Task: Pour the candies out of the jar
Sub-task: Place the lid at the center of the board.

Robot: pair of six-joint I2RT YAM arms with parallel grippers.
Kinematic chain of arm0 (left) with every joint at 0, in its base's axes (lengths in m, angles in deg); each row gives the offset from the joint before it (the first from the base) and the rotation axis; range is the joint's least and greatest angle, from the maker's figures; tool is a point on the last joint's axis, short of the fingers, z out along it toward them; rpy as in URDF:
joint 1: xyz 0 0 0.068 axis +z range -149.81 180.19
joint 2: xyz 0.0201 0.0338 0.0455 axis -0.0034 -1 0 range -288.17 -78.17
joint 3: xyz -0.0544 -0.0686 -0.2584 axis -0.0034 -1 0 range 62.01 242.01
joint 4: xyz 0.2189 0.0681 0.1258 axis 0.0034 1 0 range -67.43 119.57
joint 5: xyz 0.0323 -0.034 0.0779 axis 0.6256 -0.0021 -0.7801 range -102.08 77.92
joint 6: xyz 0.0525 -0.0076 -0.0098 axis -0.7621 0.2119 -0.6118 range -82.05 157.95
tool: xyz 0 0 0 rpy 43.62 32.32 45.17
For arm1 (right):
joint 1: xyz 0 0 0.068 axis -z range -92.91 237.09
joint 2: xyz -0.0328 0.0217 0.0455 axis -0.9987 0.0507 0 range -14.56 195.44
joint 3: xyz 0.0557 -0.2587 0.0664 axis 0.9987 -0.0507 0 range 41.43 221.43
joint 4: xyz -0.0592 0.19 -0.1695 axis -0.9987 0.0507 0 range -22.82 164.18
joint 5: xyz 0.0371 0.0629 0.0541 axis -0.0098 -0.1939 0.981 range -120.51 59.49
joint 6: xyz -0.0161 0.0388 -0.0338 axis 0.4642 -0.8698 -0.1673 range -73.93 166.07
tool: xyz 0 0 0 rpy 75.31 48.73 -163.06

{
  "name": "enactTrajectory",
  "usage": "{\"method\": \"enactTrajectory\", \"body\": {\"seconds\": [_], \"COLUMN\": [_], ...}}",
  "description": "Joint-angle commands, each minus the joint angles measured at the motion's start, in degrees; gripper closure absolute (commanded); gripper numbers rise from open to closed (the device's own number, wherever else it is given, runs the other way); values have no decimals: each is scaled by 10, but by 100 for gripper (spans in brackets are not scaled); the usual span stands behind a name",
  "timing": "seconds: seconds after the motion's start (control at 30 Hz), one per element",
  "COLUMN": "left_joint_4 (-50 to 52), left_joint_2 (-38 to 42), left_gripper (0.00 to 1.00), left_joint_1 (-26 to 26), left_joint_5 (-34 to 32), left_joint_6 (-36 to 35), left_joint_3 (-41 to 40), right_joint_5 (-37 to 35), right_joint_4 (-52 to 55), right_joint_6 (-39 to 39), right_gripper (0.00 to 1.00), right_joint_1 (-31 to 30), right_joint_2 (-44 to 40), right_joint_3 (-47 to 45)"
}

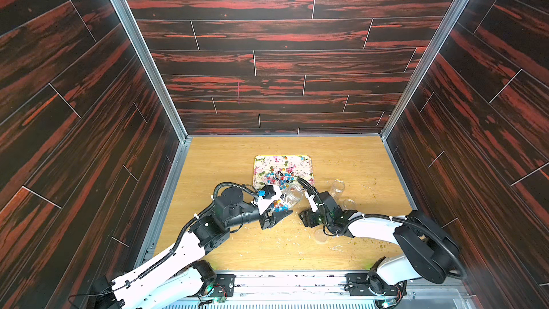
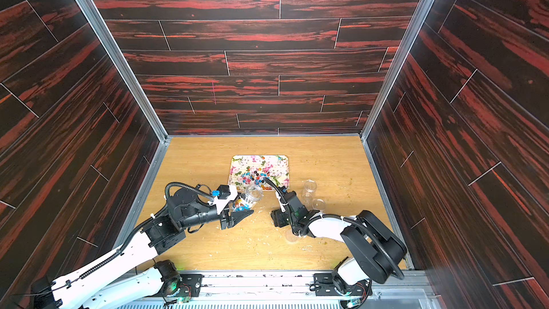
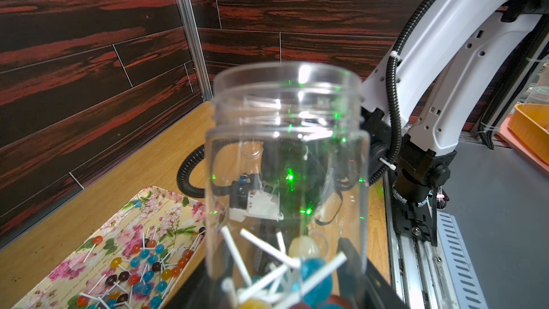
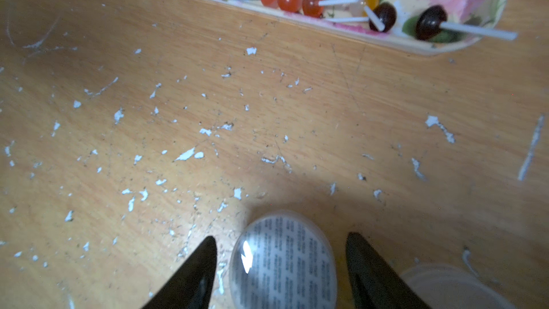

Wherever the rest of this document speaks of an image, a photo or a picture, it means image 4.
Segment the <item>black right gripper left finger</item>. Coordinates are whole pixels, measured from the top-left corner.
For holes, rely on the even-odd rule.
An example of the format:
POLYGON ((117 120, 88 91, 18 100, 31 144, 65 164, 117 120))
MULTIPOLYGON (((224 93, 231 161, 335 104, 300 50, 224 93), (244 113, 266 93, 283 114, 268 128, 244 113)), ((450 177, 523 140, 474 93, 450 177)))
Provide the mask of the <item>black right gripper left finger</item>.
POLYGON ((216 269, 216 240, 207 236, 143 308, 208 308, 216 269))

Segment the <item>white patterned jar lid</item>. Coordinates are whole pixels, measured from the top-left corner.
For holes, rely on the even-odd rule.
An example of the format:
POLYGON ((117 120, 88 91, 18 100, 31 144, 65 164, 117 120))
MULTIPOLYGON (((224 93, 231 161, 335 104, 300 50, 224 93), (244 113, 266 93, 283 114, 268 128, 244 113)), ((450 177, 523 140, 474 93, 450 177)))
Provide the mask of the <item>white patterned jar lid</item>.
POLYGON ((236 308, 335 308, 335 257, 325 234, 289 210, 258 218, 234 245, 230 293, 236 308))

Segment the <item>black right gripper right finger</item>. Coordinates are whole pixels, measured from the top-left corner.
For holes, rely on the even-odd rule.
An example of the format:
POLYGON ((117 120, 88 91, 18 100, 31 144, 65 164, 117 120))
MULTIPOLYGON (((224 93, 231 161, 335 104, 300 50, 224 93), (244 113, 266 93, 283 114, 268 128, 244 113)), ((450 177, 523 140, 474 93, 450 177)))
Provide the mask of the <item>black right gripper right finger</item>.
POLYGON ((346 261, 356 308, 428 308, 360 234, 347 236, 346 261))

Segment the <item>clear plastic jar lid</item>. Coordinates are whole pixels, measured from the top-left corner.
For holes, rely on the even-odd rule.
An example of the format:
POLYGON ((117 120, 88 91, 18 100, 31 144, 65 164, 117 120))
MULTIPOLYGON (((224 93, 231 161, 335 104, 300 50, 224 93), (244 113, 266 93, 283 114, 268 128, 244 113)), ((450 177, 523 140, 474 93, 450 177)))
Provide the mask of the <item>clear plastic jar lid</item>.
POLYGON ((515 307, 470 273, 446 264, 420 264, 400 277, 431 308, 515 307))

